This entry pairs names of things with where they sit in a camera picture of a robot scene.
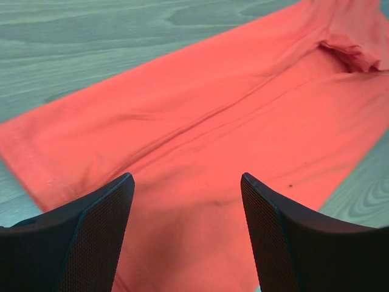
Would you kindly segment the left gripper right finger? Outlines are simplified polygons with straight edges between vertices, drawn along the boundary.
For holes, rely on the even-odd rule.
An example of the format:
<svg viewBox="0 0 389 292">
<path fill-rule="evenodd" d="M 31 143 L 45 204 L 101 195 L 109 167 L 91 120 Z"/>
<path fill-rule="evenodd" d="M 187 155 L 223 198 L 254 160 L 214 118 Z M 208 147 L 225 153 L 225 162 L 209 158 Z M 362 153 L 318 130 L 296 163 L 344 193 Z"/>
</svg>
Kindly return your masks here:
<svg viewBox="0 0 389 292">
<path fill-rule="evenodd" d="M 241 194 L 262 291 L 388 290 L 388 228 L 321 214 L 249 173 Z"/>
</svg>

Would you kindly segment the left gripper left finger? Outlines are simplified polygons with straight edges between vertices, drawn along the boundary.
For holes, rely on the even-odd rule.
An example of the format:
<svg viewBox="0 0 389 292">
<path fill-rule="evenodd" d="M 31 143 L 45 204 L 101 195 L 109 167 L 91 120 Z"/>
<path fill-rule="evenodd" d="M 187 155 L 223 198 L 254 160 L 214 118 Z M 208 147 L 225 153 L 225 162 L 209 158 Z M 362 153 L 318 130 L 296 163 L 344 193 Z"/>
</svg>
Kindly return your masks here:
<svg viewBox="0 0 389 292">
<path fill-rule="evenodd" d="M 1 291 L 111 291 L 134 195 L 125 173 L 52 211 L 1 228 Z"/>
</svg>

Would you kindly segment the orange t shirt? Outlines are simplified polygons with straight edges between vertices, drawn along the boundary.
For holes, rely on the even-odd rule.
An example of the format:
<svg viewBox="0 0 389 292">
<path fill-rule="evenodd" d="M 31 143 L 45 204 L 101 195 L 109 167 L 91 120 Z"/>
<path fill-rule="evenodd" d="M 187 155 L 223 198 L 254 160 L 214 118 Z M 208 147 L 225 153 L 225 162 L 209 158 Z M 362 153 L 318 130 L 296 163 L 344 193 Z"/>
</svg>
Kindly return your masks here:
<svg viewBox="0 0 389 292">
<path fill-rule="evenodd" d="M 319 209 L 388 128 L 379 1 L 300 1 L 1 125 L 44 211 L 129 172 L 114 291 L 254 291 L 249 172 Z"/>
</svg>

